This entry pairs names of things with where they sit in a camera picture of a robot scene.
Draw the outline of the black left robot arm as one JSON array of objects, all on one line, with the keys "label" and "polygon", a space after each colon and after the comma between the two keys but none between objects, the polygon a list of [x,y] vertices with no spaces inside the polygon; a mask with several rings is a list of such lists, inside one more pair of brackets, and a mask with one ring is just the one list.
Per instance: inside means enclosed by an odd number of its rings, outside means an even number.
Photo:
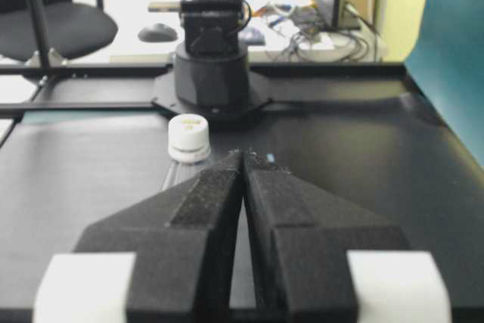
[{"label": "black left robot arm", "polygon": [[239,34],[251,19],[245,0],[181,0],[185,31],[172,69],[155,79],[153,105],[208,120],[238,120],[271,103],[268,79],[250,70]]}]

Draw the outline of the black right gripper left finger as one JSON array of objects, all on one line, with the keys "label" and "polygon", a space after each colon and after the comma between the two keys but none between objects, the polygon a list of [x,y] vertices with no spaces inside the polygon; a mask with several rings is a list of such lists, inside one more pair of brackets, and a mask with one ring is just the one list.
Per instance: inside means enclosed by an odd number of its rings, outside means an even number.
[{"label": "black right gripper left finger", "polygon": [[36,322],[197,322],[228,311],[242,154],[93,222],[51,258]]}]

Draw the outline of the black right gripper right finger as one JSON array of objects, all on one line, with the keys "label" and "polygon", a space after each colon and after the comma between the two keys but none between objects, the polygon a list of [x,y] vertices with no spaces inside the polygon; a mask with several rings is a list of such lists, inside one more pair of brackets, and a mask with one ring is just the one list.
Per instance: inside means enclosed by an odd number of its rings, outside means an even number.
[{"label": "black right gripper right finger", "polygon": [[432,254],[398,224],[253,153],[244,178],[262,298],[288,321],[450,321]]}]

